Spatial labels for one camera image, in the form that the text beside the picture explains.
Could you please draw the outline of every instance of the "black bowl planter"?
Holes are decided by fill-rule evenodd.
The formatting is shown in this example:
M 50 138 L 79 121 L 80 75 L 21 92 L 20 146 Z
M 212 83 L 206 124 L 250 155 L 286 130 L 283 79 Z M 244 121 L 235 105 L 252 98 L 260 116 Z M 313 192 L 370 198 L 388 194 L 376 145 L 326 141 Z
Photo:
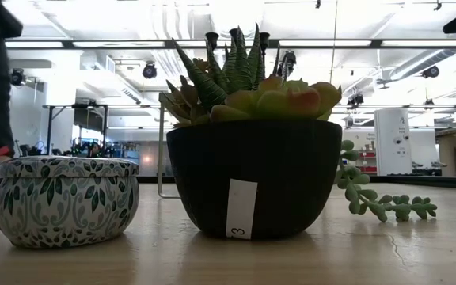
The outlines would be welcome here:
M 245 120 L 183 127 L 167 140 L 195 225 L 218 238 L 265 239 L 298 234 L 319 216 L 341 137 L 341 127 L 325 121 Z

